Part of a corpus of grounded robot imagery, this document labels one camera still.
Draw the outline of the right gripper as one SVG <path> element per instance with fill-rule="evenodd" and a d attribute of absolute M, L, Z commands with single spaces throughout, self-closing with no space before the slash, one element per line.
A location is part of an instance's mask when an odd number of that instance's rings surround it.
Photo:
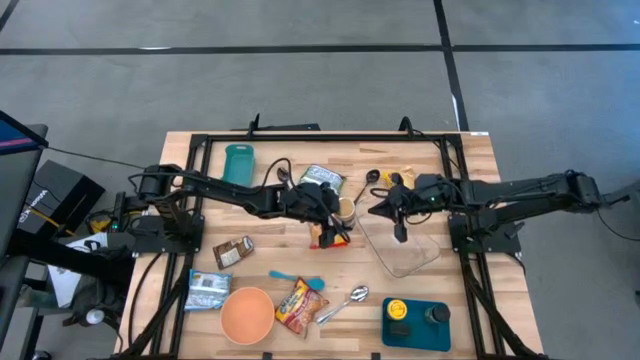
<path fill-rule="evenodd" d="M 407 209 L 412 205 L 412 192 L 404 185 L 399 173 L 392 174 L 392 197 L 388 196 L 380 203 L 370 207 L 368 213 L 385 218 L 392 218 L 394 222 L 394 236 L 399 243 L 407 241 L 405 220 Z"/>

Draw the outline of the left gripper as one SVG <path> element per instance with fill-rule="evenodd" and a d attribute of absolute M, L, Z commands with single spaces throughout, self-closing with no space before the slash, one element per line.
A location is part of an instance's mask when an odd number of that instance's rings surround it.
<path fill-rule="evenodd" d="M 327 206 L 323 204 L 317 205 L 312 210 L 310 222 L 321 225 L 321 233 L 318 237 L 320 248 L 326 249 L 332 244 L 347 245 L 350 243 L 348 231 L 345 229 L 347 225 Z"/>

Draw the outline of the red yellow ramen packet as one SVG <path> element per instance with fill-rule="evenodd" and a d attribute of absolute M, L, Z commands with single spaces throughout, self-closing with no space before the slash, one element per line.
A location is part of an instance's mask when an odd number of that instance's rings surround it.
<path fill-rule="evenodd" d="M 322 226 L 320 224 L 312 224 L 309 226 L 311 242 L 310 249 L 328 249 L 345 247 L 349 244 L 340 234 L 335 233 L 332 240 L 328 241 L 325 245 L 322 244 Z"/>

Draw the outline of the tan lid jar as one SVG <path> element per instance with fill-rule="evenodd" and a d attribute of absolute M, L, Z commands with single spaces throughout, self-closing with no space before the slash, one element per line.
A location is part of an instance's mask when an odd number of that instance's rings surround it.
<path fill-rule="evenodd" d="M 346 229 L 352 229 L 356 222 L 355 203 L 352 199 L 341 197 L 339 199 L 339 210 L 336 217 Z"/>

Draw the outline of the yellow lid seasoning jar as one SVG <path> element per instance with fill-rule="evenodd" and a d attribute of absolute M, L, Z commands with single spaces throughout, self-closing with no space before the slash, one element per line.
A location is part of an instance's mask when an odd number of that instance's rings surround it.
<path fill-rule="evenodd" d="M 389 299 L 385 305 L 385 315 L 389 320 L 401 321 L 406 318 L 407 313 L 408 307 L 401 299 Z"/>

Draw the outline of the dark round spice jar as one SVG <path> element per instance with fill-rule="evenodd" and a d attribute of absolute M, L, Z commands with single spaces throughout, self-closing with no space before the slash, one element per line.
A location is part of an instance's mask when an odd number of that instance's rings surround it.
<path fill-rule="evenodd" d="M 444 303 L 434 303 L 424 312 L 425 320 L 431 324 L 443 324 L 450 320 L 451 312 Z"/>

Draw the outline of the silver blue food packet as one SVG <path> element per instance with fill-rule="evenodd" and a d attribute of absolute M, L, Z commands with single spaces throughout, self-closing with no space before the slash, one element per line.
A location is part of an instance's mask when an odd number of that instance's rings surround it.
<path fill-rule="evenodd" d="M 231 293 L 232 275 L 191 270 L 185 311 L 221 309 Z"/>

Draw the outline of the yellow noodle packet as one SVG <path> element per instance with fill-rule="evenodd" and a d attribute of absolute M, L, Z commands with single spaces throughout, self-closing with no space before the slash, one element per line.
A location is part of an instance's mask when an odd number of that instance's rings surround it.
<path fill-rule="evenodd" d="M 384 171 L 381 174 L 381 178 L 388 188 L 398 184 L 402 184 L 409 189 L 415 188 L 416 174 L 411 166 Z"/>

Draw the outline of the clear plastic container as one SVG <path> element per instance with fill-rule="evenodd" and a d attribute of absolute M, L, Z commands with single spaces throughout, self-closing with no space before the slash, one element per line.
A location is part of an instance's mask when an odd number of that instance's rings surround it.
<path fill-rule="evenodd" d="M 362 195 L 356 203 L 358 227 L 368 241 L 385 270 L 395 278 L 403 278 L 440 255 L 440 245 L 424 231 L 424 225 L 431 214 L 410 216 L 404 221 L 407 241 L 400 242 L 394 235 L 394 223 L 368 210 L 383 201 L 383 189 L 379 196 L 371 193 Z"/>

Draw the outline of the small red ramen packet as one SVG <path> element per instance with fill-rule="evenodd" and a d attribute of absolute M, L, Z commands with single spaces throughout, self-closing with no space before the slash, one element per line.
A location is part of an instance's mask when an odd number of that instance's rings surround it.
<path fill-rule="evenodd" d="M 315 183 L 317 185 L 328 183 L 330 188 L 336 194 L 340 194 L 341 189 L 346 182 L 346 177 L 320 165 L 312 164 L 305 170 L 303 175 L 300 177 L 299 182 Z"/>

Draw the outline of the shiny silver spoon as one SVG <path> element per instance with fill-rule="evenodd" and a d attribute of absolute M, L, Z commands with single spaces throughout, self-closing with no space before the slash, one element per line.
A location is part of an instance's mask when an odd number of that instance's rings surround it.
<path fill-rule="evenodd" d="M 365 285 L 360 285 L 354 288 L 349 298 L 346 299 L 342 304 L 336 306 L 332 310 L 329 310 L 327 313 L 317 317 L 315 319 L 315 323 L 318 326 L 324 326 L 328 321 L 330 321 L 337 313 L 339 313 L 343 308 L 350 305 L 351 303 L 360 303 L 363 302 L 369 295 L 369 288 Z"/>

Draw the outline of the roast beef ramen packet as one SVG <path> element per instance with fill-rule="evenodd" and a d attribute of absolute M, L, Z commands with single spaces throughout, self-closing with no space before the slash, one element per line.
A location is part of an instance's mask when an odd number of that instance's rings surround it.
<path fill-rule="evenodd" d="M 324 309 L 329 301 L 301 277 L 294 283 L 293 290 L 275 309 L 275 320 L 294 334 L 305 338 L 308 326 L 316 314 Z"/>

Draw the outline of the small teal plastic bin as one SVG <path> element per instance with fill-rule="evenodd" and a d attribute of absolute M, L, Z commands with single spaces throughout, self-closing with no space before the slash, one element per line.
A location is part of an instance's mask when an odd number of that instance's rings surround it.
<path fill-rule="evenodd" d="M 253 181 L 254 148 L 248 144 L 231 144 L 225 149 L 225 165 L 222 180 L 244 187 Z"/>

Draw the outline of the black box white print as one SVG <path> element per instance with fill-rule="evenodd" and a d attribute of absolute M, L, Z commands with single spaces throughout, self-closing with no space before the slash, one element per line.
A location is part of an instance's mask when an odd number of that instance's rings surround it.
<path fill-rule="evenodd" d="M 17 228 L 45 238 L 72 235 L 104 193 L 86 175 L 48 160 L 33 177 Z"/>

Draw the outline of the black computer monitor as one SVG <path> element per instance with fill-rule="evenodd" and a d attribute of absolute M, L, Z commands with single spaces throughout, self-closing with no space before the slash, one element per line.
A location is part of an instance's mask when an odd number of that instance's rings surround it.
<path fill-rule="evenodd" d="M 48 146 L 48 127 L 24 125 L 0 110 L 0 259 L 22 212 L 36 166 Z"/>

